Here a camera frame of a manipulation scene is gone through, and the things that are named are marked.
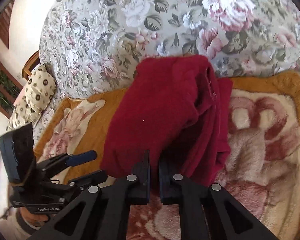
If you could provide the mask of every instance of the polka dot pillow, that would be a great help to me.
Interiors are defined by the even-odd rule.
[[[35,112],[41,113],[50,103],[56,90],[56,83],[42,65],[31,75],[25,88],[27,104]]]

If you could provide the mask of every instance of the red fabric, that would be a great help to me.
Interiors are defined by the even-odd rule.
[[[181,174],[208,186],[230,153],[232,81],[217,79],[204,56],[148,58],[111,120],[101,168],[116,178],[150,150],[152,180],[166,154]]]

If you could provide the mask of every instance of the person's arm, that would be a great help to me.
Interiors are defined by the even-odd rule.
[[[0,232],[6,240],[25,240],[47,220],[46,215],[34,215],[22,207],[13,212],[7,220],[0,220]]]

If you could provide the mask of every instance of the silver screw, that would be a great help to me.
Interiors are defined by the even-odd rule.
[[[182,180],[182,179],[183,179],[183,176],[182,176],[181,174],[177,173],[177,174],[174,174],[174,175],[173,175],[173,179],[174,179],[174,180]]]
[[[214,190],[214,191],[219,191],[221,190],[221,185],[218,184],[218,183],[214,183],[211,185],[211,188]]]
[[[98,190],[99,190],[98,186],[95,186],[95,185],[90,186],[89,189],[88,189],[88,191],[90,193],[96,193],[96,192],[98,192]]]
[[[137,176],[134,174],[130,174],[127,176],[128,181],[135,181],[137,179]]]

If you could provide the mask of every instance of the wooden nightstand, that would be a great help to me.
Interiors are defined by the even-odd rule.
[[[26,62],[25,66],[22,68],[22,77],[29,80],[29,76],[32,75],[31,71],[40,64],[39,51],[35,52]]]

